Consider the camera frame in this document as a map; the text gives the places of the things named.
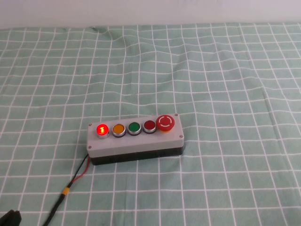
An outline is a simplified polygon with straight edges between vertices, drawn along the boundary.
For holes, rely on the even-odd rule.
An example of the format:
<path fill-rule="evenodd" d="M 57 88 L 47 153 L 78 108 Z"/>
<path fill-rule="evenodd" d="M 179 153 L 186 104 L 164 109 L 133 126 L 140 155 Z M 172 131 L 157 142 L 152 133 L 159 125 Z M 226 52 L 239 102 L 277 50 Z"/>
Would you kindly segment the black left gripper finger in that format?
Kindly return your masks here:
<path fill-rule="evenodd" d="M 8 211 L 5 215 L 3 215 L 0 218 L 0 226 L 13 226 L 13 216 L 14 216 L 14 210 Z"/>

